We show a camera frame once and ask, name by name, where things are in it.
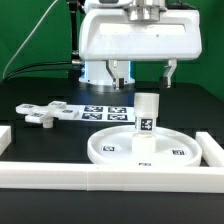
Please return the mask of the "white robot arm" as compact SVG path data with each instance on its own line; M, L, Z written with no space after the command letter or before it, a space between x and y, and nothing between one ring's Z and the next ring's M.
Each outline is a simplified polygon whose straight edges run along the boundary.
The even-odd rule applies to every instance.
M134 83L133 61L164 61L162 84L171 86L177 62L202 51L200 14L190 6L165 0L86 0L80 27L82 82L123 89Z

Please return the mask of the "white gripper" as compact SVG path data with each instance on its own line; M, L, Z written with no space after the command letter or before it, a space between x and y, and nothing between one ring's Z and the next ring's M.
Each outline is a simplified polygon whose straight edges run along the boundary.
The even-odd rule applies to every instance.
M196 10L167 10L158 22L129 21L123 9L93 9L80 28L79 55L85 61L106 61L116 90L124 88L117 61L168 60L162 86L171 87L177 60L197 58L202 51Z

